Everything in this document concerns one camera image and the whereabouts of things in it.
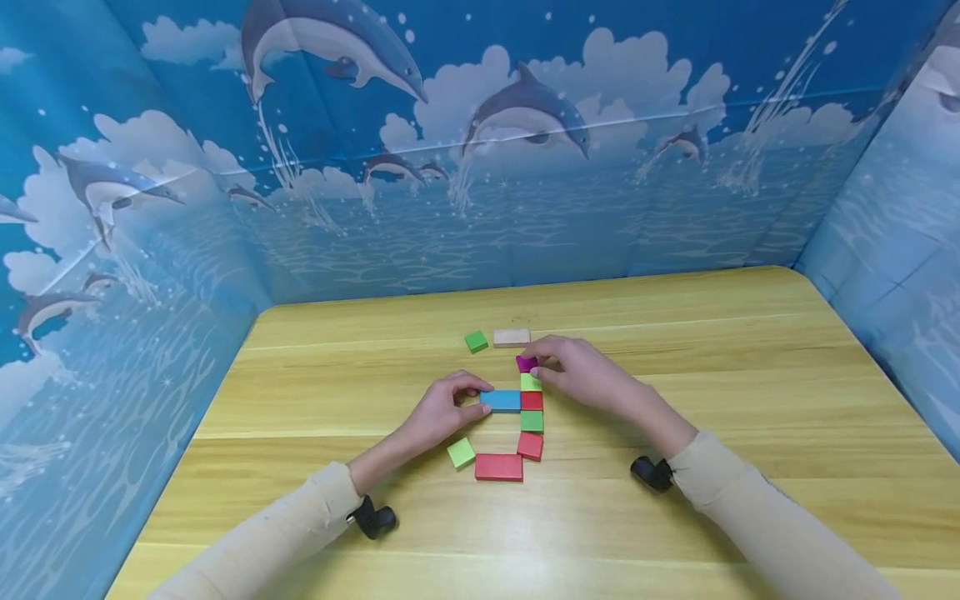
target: purple block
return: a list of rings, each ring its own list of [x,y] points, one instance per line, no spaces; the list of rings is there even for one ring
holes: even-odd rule
[[[536,358],[523,358],[518,356],[516,358],[516,367],[520,369],[520,372],[530,372],[534,367],[539,367],[540,363],[537,362]]]

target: blue block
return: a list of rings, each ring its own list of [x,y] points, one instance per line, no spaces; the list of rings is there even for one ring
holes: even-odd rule
[[[481,392],[480,401],[490,404],[491,412],[494,413],[520,412],[520,390]]]

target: black clip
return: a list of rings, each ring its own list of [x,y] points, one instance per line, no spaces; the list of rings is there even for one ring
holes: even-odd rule
[[[655,492],[666,492],[673,487],[673,469],[661,459],[656,465],[648,456],[641,456],[630,465],[630,473]]]
[[[376,510],[368,495],[363,497],[360,508],[347,515],[347,523],[353,522],[356,522],[360,531],[371,540],[376,540],[398,525],[394,509],[385,506],[379,511]]]

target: hand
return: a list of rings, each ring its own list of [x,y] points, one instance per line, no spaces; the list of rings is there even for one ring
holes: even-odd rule
[[[548,335],[523,352],[524,358],[556,358],[559,369],[540,366],[531,374],[575,400],[610,411],[643,432],[671,459],[693,442],[697,429],[652,387],[637,381],[585,340]]]
[[[626,405],[653,388],[637,381],[586,340],[548,335],[527,346],[524,358],[536,356],[541,363],[531,374],[573,399],[625,417]],[[551,358],[557,368],[543,366]]]
[[[422,454],[458,429],[488,415],[488,404],[461,404],[468,396],[492,389],[491,384],[466,371],[457,371],[438,379],[426,389],[423,398],[396,434],[406,439],[417,454]]]
[[[451,373],[430,384],[413,412],[394,433],[349,462],[357,493],[368,493],[387,473],[420,456],[464,425],[488,415],[488,404],[461,404],[467,396],[492,389],[492,385],[466,371]]]

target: person's left hand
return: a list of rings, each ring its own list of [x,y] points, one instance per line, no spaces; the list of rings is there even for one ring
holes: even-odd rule
[[[491,384],[466,371],[451,373],[430,384],[414,411],[394,433],[348,463],[357,494],[369,493],[387,473],[488,415],[489,404],[461,404],[467,396],[492,389]]]
[[[493,386],[473,373],[457,371],[430,384],[410,417],[396,430],[417,454],[453,435],[458,429],[490,413],[490,405],[478,402],[461,406],[468,396],[489,392]]]

